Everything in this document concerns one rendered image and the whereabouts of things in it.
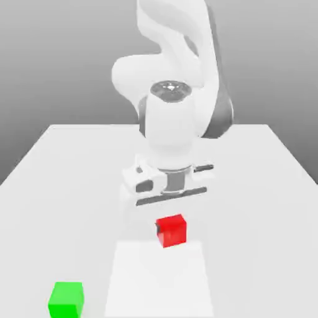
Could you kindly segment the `small green cube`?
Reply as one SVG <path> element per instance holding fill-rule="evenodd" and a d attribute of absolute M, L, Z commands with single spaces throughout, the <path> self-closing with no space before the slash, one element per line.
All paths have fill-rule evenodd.
<path fill-rule="evenodd" d="M 54 284 L 48 310 L 50 318 L 81 318 L 84 289 L 81 282 L 58 281 Z"/>

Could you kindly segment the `small red cube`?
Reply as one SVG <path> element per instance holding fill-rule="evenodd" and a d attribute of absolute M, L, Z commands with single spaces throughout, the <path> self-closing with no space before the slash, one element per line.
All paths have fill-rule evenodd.
<path fill-rule="evenodd" d="M 163 248 L 186 243 L 187 223 L 181 214 L 157 219 L 155 225 Z"/>

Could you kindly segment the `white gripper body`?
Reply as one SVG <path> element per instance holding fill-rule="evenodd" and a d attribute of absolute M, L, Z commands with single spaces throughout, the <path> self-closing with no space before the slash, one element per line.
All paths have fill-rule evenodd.
<path fill-rule="evenodd" d="M 200 209 L 206 201 L 207 186 L 186 190 L 181 194 L 159 195 L 138 199 L 134 207 L 135 218 L 151 218 L 168 216 L 179 213 L 188 214 L 192 210 Z"/>

